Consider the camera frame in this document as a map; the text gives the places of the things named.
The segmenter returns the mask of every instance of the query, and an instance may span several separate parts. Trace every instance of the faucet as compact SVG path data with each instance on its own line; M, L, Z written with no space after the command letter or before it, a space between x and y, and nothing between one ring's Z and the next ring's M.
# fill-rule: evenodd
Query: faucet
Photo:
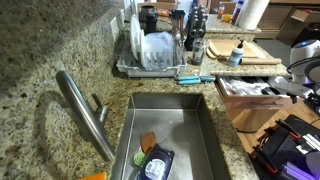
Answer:
M103 160L112 161L115 153L106 138L106 131L103 128L108 114L107 106L103 106L99 98L93 94L93 99L98 105L97 110L93 113L81 95L76 83L66 71L59 71L56 74L56 80L72 111L79 118L77 124L84 139L91 141Z

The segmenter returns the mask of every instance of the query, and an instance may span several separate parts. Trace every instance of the cup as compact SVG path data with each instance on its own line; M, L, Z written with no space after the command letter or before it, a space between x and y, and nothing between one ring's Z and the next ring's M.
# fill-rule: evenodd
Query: cup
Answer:
M203 56L207 50L208 43L202 38L196 38L193 41L192 48L192 64L200 66L203 61Z

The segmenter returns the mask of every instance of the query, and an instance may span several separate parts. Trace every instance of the soap dispenser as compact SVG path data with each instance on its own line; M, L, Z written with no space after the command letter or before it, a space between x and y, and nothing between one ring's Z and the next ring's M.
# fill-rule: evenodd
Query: soap dispenser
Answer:
M240 40L240 44L234 48L231 52L231 55L228 59L228 65L229 66L237 66L239 65L240 61L241 61L241 58L242 58L242 55L243 55L243 40Z

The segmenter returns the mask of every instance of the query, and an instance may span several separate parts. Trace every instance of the faucet handle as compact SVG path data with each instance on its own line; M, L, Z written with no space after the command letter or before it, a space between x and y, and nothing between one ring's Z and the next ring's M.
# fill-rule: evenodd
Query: faucet handle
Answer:
M94 101L96 102L96 104L98 106L95 113L94 113L95 117L97 118L97 120L99 120L101 125L104 126L104 124L106 123L106 120L107 120L109 109L107 106L102 105L100 99L98 98L98 96L96 94L92 94L92 98L94 99Z

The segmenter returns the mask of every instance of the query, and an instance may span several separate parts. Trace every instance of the kitchen sink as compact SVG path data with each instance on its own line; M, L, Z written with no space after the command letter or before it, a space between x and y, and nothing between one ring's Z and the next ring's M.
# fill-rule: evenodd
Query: kitchen sink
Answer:
M169 180L230 179L201 94L132 94L111 179L136 179L133 156L146 132L175 152Z

